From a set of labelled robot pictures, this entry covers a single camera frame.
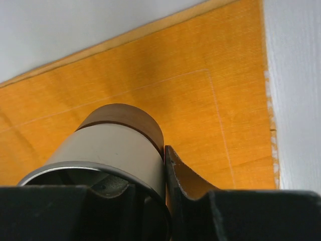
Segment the orange cartoon mouse towel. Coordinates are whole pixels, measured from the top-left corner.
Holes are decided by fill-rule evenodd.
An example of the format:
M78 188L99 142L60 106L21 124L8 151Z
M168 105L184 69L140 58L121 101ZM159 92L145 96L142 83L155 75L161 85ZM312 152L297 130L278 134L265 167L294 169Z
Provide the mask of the orange cartoon mouse towel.
M42 166L98 107L126 103L149 113L165 143L214 185L277 188L261 20L262 1L221 1L1 85L1 184Z

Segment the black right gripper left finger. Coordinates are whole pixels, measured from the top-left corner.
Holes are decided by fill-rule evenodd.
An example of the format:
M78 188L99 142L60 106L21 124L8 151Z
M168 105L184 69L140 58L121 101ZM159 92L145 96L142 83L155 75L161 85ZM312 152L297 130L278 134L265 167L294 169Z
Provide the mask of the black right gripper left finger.
M85 186L1 188L1 240L140 240L140 194Z

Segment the metal cup brown base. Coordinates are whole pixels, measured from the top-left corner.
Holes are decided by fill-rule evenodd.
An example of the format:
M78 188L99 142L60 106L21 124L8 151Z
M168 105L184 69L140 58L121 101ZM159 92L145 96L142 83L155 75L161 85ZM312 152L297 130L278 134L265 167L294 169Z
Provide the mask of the metal cup brown base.
M169 240L164 137L132 105L94 110L19 185L84 185L93 194L81 212L81 240Z

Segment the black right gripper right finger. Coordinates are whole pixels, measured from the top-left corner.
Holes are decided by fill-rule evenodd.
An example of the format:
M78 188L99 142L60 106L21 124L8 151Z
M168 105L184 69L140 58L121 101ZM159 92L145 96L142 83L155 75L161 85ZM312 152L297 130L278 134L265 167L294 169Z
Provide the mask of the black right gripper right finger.
M320 196L302 190L222 190L165 147L173 240L320 240Z

